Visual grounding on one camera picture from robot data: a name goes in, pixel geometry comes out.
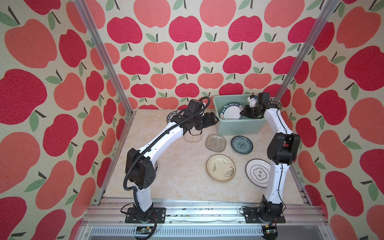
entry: teal plate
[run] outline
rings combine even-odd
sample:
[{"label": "teal plate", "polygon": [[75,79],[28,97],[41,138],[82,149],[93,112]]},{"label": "teal plate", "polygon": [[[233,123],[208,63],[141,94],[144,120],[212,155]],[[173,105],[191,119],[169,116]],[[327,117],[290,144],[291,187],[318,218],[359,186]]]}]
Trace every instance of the teal plate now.
[{"label": "teal plate", "polygon": [[232,148],[241,154],[248,154],[253,150],[253,144],[249,138],[244,136],[235,136],[231,140]]}]

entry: black mounting plate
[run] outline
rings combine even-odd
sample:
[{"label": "black mounting plate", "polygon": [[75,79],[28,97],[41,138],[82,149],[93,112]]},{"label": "black mounting plate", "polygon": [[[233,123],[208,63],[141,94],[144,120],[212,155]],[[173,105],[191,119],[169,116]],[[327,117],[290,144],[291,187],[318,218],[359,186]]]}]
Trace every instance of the black mounting plate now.
[{"label": "black mounting plate", "polygon": [[[135,212],[133,207],[128,208],[128,214],[125,217],[125,223],[142,223],[141,218]],[[155,215],[157,223],[164,223],[166,217],[166,208],[165,207],[154,207],[152,210],[152,215]]]},{"label": "black mounting plate", "polygon": [[[265,223],[262,222],[257,213],[258,207],[243,207],[242,210],[244,211],[244,217],[245,217],[245,222],[246,223]],[[279,216],[276,220],[276,223],[285,223],[285,217],[284,216]]]}]

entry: light green storage box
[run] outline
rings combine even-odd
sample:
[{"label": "light green storage box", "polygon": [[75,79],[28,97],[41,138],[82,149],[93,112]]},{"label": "light green storage box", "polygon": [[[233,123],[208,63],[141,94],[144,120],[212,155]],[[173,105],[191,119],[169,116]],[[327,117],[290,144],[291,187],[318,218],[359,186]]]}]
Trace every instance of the light green storage box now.
[{"label": "light green storage box", "polygon": [[249,105],[247,98],[250,94],[237,94],[237,95],[221,95],[215,96],[214,106],[215,114],[219,118],[218,123],[215,125],[217,134],[219,135],[241,135],[241,134],[253,134],[258,133],[263,127],[266,119],[250,119],[244,117],[238,120],[222,120],[220,118],[220,112],[223,107],[230,102],[238,102],[243,107]]}]

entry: beige plate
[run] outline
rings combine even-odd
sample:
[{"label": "beige plate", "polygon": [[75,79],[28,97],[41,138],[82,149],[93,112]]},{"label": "beige plate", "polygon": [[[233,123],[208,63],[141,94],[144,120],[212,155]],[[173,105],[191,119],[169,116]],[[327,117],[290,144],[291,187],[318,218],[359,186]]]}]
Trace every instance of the beige plate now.
[{"label": "beige plate", "polygon": [[208,159],[207,172],[216,181],[227,182],[235,176],[236,168],[229,157],[218,154]]}]

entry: wall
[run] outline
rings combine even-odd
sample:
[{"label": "wall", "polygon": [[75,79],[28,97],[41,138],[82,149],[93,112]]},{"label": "wall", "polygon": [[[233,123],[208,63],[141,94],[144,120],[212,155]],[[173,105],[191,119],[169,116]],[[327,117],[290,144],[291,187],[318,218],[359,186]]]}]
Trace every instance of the wall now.
[{"label": "wall", "polygon": [[126,114],[73,2],[4,0],[0,12],[0,239],[73,239]]},{"label": "wall", "polygon": [[331,44],[305,58],[310,74],[289,85],[282,112],[302,139],[300,179],[338,240],[384,239],[383,6],[340,3],[324,28],[334,25]]},{"label": "wall", "polygon": [[[323,5],[311,5],[312,0],[97,1],[106,16],[99,33],[107,49],[120,51],[112,62],[133,109],[180,109],[191,98],[218,94],[265,90],[274,96]],[[303,65],[297,78],[307,75]]]}]

